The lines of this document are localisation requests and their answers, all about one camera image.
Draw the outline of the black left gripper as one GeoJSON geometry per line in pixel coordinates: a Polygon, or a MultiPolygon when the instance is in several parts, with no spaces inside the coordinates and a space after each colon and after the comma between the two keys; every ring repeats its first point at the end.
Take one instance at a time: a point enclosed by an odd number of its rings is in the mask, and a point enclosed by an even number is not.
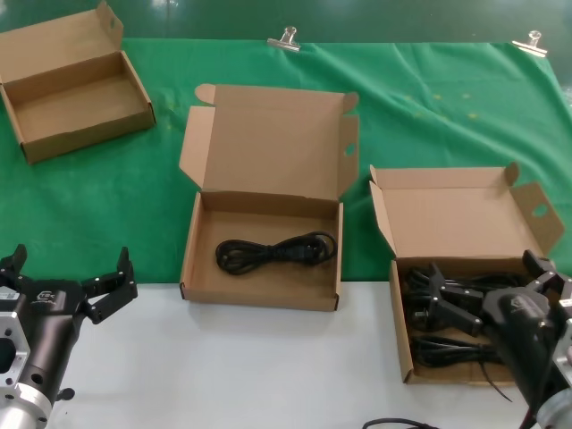
{"type": "Polygon", "coordinates": [[[102,323],[138,296],[137,282],[127,247],[122,248],[113,273],[83,282],[22,277],[27,257],[26,247],[19,244],[11,255],[1,259],[1,286],[19,290],[29,302],[30,354],[20,382],[55,403],[80,335],[83,313],[92,324],[102,323]]]}

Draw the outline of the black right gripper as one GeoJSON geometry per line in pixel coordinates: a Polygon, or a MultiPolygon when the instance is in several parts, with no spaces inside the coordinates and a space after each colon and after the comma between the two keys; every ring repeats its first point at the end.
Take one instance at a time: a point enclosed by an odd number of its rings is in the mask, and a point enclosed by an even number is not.
{"type": "Polygon", "coordinates": [[[551,376],[554,342],[544,295],[553,290],[560,299],[571,299],[571,277],[531,250],[524,252],[522,262],[532,278],[526,288],[493,290],[485,298],[484,275],[449,279],[435,263],[418,269],[425,281],[425,309],[417,311],[417,328],[437,332],[452,327],[477,336],[483,327],[526,403],[536,406],[551,376]]]}

